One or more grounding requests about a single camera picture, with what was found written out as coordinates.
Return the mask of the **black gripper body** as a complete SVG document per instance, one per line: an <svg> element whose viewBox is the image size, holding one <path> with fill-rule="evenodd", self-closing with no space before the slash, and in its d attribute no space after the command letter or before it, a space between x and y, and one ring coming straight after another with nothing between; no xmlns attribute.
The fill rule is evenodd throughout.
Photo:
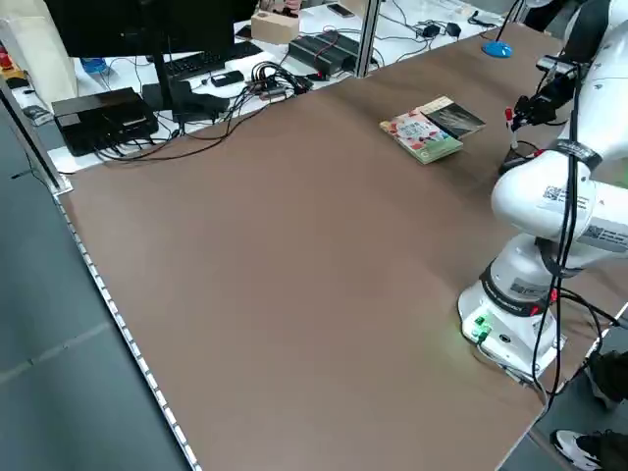
<svg viewBox="0 0 628 471"><path fill-rule="evenodd" d="M556 111L573 98L574 90L574 77L555 76L530 99L527 123L544 124L554 120Z"/></svg>

